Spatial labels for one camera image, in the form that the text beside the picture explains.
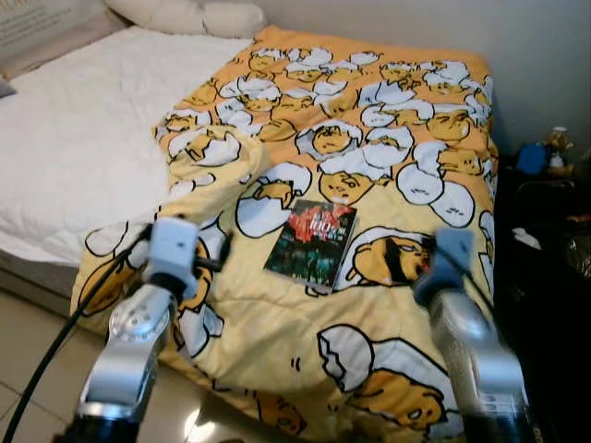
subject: bed frame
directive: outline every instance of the bed frame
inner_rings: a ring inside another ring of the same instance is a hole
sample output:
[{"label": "bed frame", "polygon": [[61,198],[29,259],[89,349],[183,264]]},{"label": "bed frame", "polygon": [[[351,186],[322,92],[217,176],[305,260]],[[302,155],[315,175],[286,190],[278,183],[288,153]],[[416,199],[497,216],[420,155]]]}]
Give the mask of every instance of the bed frame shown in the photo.
[{"label": "bed frame", "polygon": [[0,290],[67,317],[77,268],[23,260],[0,250]]}]

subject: blue object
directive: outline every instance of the blue object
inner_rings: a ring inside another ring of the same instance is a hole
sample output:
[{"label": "blue object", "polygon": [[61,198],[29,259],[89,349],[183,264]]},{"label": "blue object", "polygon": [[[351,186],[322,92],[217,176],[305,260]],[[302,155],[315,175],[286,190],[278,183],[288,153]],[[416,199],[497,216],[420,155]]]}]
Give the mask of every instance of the blue object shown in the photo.
[{"label": "blue object", "polygon": [[456,266],[465,272],[470,270],[473,243],[474,234],[467,229],[446,228],[435,232],[435,251],[431,256],[429,271],[413,286],[415,301],[419,305],[429,307],[441,289],[464,288],[464,274]]},{"label": "blue object", "polygon": [[548,162],[546,147],[541,143],[523,145],[517,158],[517,170],[528,175],[539,175]]}]

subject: bed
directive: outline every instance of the bed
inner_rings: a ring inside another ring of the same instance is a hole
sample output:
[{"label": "bed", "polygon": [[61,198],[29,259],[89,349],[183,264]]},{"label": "bed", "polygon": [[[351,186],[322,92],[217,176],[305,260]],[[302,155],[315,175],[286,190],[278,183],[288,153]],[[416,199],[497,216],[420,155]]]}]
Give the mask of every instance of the bed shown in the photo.
[{"label": "bed", "polygon": [[[479,56],[274,27],[254,42],[131,28],[14,85],[26,93],[0,103],[0,164],[16,166],[0,176],[0,248],[79,265],[71,309],[154,218],[198,224],[204,257],[233,231],[223,272],[202,271],[179,306],[168,365],[296,437],[461,438],[411,286],[451,226],[474,232],[492,293],[498,152]],[[298,198],[359,212],[331,294],[261,271]],[[144,262],[140,248],[83,326],[104,333]]]},{"label": "bed", "polygon": [[0,106],[0,286],[65,315],[82,233],[166,194],[147,128],[249,43],[131,27],[13,78],[18,94]]}]

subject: white pillow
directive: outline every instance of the white pillow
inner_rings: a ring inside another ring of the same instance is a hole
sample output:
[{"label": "white pillow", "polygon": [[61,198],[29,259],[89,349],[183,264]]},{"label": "white pillow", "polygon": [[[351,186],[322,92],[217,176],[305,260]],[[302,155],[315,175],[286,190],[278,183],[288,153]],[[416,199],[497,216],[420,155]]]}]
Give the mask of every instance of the white pillow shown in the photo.
[{"label": "white pillow", "polygon": [[267,26],[262,9],[251,3],[208,3],[205,5],[206,31],[216,37],[249,39]]},{"label": "white pillow", "polygon": [[205,34],[216,37],[253,37],[265,24],[262,10],[251,4],[212,3],[197,0],[105,0],[123,17],[148,30],[171,34]]}]

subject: tiled floor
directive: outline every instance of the tiled floor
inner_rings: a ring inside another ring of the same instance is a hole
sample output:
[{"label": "tiled floor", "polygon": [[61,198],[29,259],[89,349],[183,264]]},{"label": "tiled floor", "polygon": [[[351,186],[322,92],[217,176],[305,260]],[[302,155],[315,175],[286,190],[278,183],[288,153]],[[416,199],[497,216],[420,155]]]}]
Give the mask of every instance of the tiled floor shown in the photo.
[{"label": "tiled floor", "polygon": [[[0,292],[0,437],[47,347],[64,320]],[[76,329],[43,376],[20,422],[15,443],[51,442],[72,418],[80,389],[103,340]],[[194,424],[200,412],[197,424]],[[287,443],[259,423],[208,398],[167,367],[159,370],[139,443]]]}]

